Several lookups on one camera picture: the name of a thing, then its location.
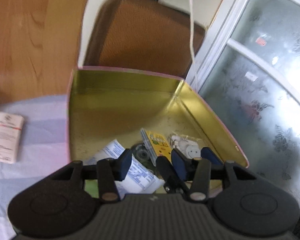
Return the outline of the light green cloth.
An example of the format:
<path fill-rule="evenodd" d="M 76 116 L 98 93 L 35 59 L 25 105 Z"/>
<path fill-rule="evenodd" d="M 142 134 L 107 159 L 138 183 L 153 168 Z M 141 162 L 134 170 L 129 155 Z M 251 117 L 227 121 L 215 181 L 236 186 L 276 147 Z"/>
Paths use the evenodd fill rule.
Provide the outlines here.
<path fill-rule="evenodd" d="M 98 193 L 98 181 L 97 180 L 86 180 L 84 190 L 90 194 L 93 198 L 99 198 Z"/>

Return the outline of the white paper sachet packet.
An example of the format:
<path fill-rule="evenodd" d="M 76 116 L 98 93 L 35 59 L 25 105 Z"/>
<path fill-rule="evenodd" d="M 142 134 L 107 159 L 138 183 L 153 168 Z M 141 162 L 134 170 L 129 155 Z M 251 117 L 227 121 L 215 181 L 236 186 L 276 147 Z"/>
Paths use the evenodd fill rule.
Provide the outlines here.
<path fill-rule="evenodd" d="M 21 115 L 0 112 L 0 162 L 13 164 L 17 161 L 23 124 Z"/>

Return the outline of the yellow card case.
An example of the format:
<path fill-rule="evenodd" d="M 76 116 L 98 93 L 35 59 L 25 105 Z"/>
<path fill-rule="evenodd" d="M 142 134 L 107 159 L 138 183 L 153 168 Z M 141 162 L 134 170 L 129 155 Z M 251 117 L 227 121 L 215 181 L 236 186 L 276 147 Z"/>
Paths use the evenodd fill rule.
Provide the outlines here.
<path fill-rule="evenodd" d="M 171 161 L 171 146 L 164 135 L 142 128 L 141 137 L 154 166 L 156 166 L 156 159 L 160 156 Z"/>

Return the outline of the frosted glass door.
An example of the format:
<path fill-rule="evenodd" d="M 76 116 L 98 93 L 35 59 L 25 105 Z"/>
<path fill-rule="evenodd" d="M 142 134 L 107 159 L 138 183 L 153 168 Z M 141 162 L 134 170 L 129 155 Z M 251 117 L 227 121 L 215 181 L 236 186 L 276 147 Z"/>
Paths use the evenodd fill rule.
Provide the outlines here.
<path fill-rule="evenodd" d="M 187 81 L 300 202 L 300 0 L 222 0 Z"/>

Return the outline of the white blue tissue packet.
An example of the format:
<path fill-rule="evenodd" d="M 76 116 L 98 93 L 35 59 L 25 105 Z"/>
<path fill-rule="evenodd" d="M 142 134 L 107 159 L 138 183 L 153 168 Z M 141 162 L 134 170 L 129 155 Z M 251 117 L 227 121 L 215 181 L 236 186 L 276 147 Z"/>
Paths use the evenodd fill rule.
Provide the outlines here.
<path fill-rule="evenodd" d="M 93 157 L 83 161 L 84 165 L 94 165 L 101 159 L 117 159 L 124 151 L 124 147 L 115 139 Z M 152 194 L 163 184 L 162 179 L 146 169 L 135 157 L 132 157 L 132 164 L 123 181 L 116 181 L 116 186 L 120 197 L 123 198 L 127 193 Z"/>

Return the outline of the striped grey bed sheet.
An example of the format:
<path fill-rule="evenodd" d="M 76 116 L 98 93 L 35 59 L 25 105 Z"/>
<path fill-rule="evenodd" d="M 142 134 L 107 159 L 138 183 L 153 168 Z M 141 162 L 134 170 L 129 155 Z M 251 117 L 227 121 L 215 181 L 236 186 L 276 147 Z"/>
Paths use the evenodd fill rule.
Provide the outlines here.
<path fill-rule="evenodd" d="M 0 105 L 0 112 L 25 119 L 17 162 L 0 162 L 0 239 L 11 239 L 15 233 L 7 218 L 10 200 L 69 162 L 67 98 L 54 95 L 8 103 Z"/>

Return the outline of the brown chair backrest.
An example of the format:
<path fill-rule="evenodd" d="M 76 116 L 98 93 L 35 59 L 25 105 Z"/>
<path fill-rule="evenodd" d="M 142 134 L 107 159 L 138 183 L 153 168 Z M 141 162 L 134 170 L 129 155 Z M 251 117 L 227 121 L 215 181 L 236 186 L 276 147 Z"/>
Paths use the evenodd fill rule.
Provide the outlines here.
<path fill-rule="evenodd" d="M 106 0 L 83 66 L 137 69 L 186 77 L 192 63 L 189 14 L 153 0 Z"/>

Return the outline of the wooden pattern wall sheet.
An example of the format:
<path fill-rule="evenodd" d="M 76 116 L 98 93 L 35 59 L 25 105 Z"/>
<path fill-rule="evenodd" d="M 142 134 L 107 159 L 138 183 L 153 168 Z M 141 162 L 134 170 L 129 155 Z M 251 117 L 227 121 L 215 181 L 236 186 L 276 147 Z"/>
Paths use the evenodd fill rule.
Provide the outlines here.
<path fill-rule="evenodd" d="M 0 104 L 64 94 L 87 0 L 0 0 Z"/>

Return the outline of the white smiley plug adapter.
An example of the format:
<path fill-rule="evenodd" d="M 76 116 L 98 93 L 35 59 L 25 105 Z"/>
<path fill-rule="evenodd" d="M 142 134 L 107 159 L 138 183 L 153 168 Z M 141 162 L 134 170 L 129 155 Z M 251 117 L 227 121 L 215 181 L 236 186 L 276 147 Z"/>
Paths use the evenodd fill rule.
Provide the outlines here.
<path fill-rule="evenodd" d="M 168 141 L 172 149 L 178 149 L 188 159 L 201 157 L 201 149 L 204 146 L 202 139 L 171 133 Z"/>

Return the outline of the pink tin box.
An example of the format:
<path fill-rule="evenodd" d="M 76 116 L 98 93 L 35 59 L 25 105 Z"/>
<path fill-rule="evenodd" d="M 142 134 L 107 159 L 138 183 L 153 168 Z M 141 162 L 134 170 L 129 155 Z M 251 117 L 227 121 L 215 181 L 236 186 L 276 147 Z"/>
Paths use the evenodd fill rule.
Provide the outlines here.
<path fill-rule="evenodd" d="M 230 131 L 185 80 L 110 67 L 72 73 L 68 93 L 71 160 L 102 158 L 103 148 L 112 141 L 130 148 L 141 142 L 142 129 L 165 137 L 175 133 L 195 138 L 222 161 L 249 166 Z"/>

